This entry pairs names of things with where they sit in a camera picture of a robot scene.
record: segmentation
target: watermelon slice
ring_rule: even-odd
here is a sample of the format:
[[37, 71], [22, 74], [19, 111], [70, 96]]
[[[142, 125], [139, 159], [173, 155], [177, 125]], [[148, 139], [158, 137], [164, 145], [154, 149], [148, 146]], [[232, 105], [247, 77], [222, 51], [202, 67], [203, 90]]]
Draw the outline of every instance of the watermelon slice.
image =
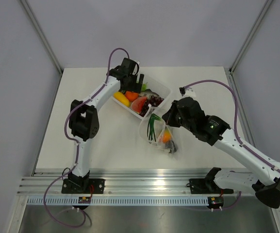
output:
[[131, 109], [134, 110], [136, 113], [140, 113], [146, 100], [146, 96], [137, 98], [135, 101], [132, 102]]

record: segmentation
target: gray wall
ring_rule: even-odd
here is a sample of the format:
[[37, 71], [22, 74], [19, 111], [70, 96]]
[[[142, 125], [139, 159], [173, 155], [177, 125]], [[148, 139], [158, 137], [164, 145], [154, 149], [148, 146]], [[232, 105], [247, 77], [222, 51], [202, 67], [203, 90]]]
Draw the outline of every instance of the gray wall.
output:
[[59, 81], [16, 0], [0, 0], [0, 232], [30, 175]]
[[265, 0], [29, 2], [63, 67], [104, 67], [116, 47], [142, 66], [230, 67]]
[[235, 71], [257, 147], [280, 161], [280, 1]]

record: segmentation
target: toy fish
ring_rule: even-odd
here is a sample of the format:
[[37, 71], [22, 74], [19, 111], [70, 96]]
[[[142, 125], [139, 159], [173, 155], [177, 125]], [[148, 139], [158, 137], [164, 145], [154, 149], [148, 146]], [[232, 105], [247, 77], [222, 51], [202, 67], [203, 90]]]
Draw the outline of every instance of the toy fish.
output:
[[145, 91], [142, 91], [139, 96], [147, 96], [148, 99], [150, 99], [151, 96], [160, 97], [156, 92], [151, 91], [150, 89], [146, 89]]

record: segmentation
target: robotic arm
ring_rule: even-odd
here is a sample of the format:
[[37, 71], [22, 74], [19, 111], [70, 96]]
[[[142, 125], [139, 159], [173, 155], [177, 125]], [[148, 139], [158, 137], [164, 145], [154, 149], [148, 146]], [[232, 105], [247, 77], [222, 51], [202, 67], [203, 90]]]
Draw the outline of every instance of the robotic arm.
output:
[[[104, 88], [98, 88], [83, 101], [74, 100], [71, 111], [86, 100], [94, 97], [87, 104], [79, 107], [70, 117], [69, 127], [73, 136], [79, 141], [78, 164], [68, 173], [64, 180], [62, 193], [89, 193], [90, 184], [98, 182], [89, 178], [89, 153], [93, 138], [99, 130], [98, 111], [101, 106], [119, 89], [140, 93], [143, 76], [137, 81], [138, 64], [124, 58], [122, 64], [110, 70], [109, 78]], [[163, 120], [172, 127], [184, 127], [200, 141], [215, 146], [226, 152], [248, 168], [253, 175], [235, 173], [214, 167], [204, 179], [190, 179], [191, 192], [195, 194], [219, 194], [221, 189], [234, 189], [251, 193], [272, 208], [280, 206], [280, 163], [267, 157], [248, 142], [236, 138], [234, 130], [228, 123], [217, 116], [205, 115], [199, 103], [188, 94], [188, 89], [180, 88], [182, 99], [174, 100], [169, 111], [163, 115]], [[274, 168], [262, 162], [253, 155], [257, 153], [263, 160], [269, 161]], [[103, 193], [94, 185], [94, 193]]]
[[[248, 142], [240, 139], [239, 143], [235, 131], [225, 121], [217, 116], [205, 115], [199, 103], [189, 97], [181, 89], [184, 96], [179, 101], [172, 102], [170, 110], [163, 115], [163, 120], [172, 127], [184, 127], [200, 141], [226, 152], [246, 168], [253, 175], [235, 173], [214, 167], [204, 179], [190, 179], [191, 192], [220, 193], [220, 189], [234, 189], [254, 194], [265, 205], [271, 208], [280, 206], [280, 162], [261, 153]], [[274, 168], [262, 162], [248, 147], [261, 158], [269, 161]]]

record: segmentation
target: white tabletop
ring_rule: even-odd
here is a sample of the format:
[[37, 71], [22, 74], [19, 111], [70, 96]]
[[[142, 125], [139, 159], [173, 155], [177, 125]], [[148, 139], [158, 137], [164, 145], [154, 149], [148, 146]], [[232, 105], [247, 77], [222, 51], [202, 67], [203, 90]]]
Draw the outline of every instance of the white tabletop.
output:
[[[140, 71], [163, 80], [173, 89], [165, 108], [170, 107], [172, 100], [179, 99], [179, 87], [204, 79], [228, 83], [223, 67], [142, 67]], [[105, 79], [105, 74], [106, 68], [64, 70], [36, 168], [71, 167], [74, 143], [64, 135], [64, 122], [70, 111], [70, 104], [74, 99], [82, 100], [94, 91]], [[204, 83], [193, 86], [193, 90], [206, 114], [219, 116], [233, 127], [234, 103], [226, 88], [215, 83]], [[138, 134], [140, 119], [113, 100], [108, 100], [98, 115], [100, 129], [93, 139], [90, 168], [243, 167], [226, 153], [198, 141], [183, 128], [178, 129], [181, 148], [174, 157], [153, 148]], [[243, 137], [240, 124], [238, 132]]]

